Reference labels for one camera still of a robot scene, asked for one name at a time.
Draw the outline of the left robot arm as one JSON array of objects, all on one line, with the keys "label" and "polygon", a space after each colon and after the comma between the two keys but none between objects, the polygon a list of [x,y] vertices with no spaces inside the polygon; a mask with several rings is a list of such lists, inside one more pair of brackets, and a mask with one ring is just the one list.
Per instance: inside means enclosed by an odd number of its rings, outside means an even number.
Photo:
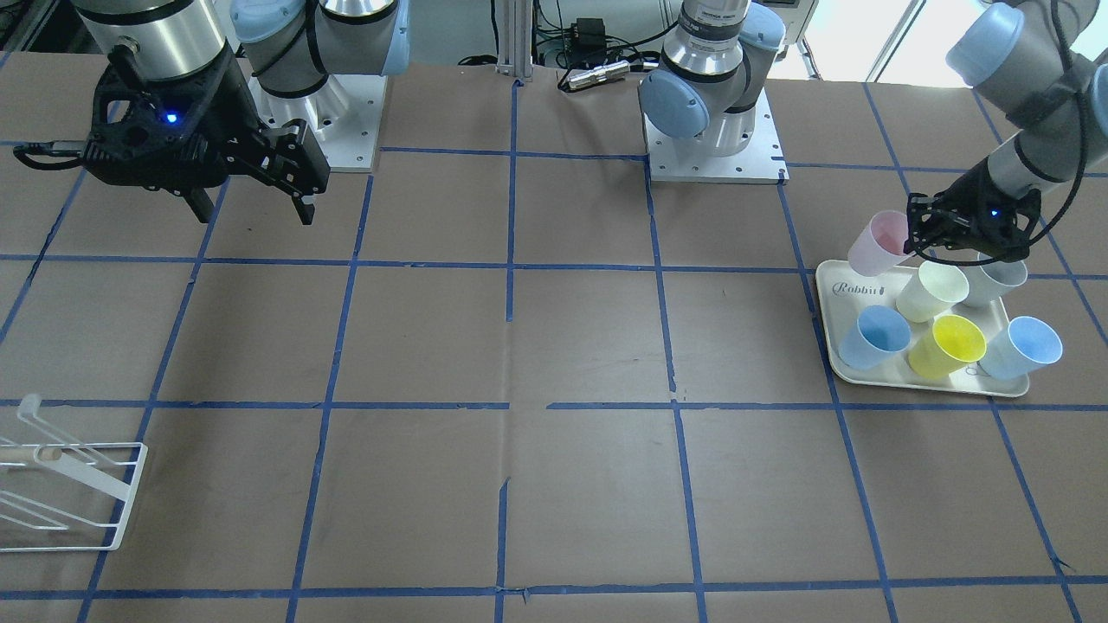
[{"label": "left robot arm", "polygon": [[[979,263],[1016,263],[1056,221],[1042,223],[1042,197],[1069,186],[1105,159],[1105,60],[1073,51],[1096,1],[998,1],[950,49],[948,67],[1004,113],[1016,133],[934,195],[911,193],[906,208],[871,218],[848,251],[863,276],[931,248],[972,249]],[[786,42],[783,19],[752,1],[685,1],[661,43],[660,67],[640,85],[648,129],[701,157],[747,147],[769,68]]]}]

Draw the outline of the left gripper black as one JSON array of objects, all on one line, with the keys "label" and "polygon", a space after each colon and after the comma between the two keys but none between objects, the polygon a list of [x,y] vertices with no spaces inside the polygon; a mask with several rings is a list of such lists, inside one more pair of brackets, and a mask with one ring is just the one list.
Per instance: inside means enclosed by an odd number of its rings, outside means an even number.
[{"label": "left gripper black", "polygon": [[1030,188],[1018,198],[994,183],[984,159],[934,196],[911,193],[906,205],[905,252],[923,256],[927,248],[973,249],[975,261],[1016,263],[1030,254],[1033,232],[1042,216],[1042,192]]}]

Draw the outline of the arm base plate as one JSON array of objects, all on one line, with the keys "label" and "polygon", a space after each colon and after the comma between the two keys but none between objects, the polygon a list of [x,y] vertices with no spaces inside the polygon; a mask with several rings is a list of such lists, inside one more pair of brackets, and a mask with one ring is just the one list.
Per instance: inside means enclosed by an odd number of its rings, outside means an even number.
[{"label": "arm base plate", "polygon": [[778,184],[790,178],[767,92],[756,105],[714,119],[697,137],[668,137],[642,120],[655,182]]},{"label": "arm base plate", "polygon": [[332,172],[371,173],[388,84],[387,76],[332,75],[319,91],[297,99],[274,96],[255,78],[248,86],[269,126],[281,127],[290,119],[309,124]]}]

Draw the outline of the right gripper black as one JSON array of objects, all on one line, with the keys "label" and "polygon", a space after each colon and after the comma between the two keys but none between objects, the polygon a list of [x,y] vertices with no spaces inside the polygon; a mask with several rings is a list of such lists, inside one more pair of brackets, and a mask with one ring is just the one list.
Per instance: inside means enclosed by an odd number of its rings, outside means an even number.
[{"label": "right gripper black", "polygon": [[300,223],[312,225],[315,196],[330,175],[307,122],[261,126],[228,44],[206,67],[171,80],[143,76],[132,48],[115,44],[94,91],[81,163],[111,185],[178,190],[202,224],[215,213],[206,188],[233,174],[281,190]]}]

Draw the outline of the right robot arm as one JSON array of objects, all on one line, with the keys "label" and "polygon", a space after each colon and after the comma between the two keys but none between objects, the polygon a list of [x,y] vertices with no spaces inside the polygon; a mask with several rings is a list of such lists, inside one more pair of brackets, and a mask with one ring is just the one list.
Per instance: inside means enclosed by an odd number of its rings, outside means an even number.
[{"label": "right robot arm", "polygon": [[207,188],[247,175],[305,225],[327,188],[340,75],[402,74],[406,1],[233,1],[235,39],[209,1],[76,1],[106,52],[80,162],[103,183],[163,190],[211,219]]}]

